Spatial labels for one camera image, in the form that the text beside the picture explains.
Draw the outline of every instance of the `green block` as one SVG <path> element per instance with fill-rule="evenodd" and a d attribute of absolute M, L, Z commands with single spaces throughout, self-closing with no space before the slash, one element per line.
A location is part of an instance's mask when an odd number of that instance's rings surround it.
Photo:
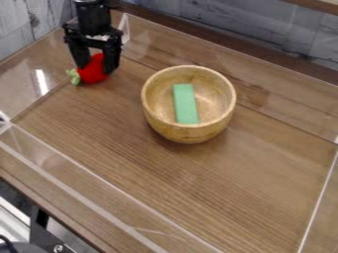
<path fill-rule="evenodd" d="M 173 85 L 174 96 L 174 110 L 175 121 L 179 124 L 198 124 L 198 112 L 195 105 L 194 87 L 191 84 L 174 84 Z"/>

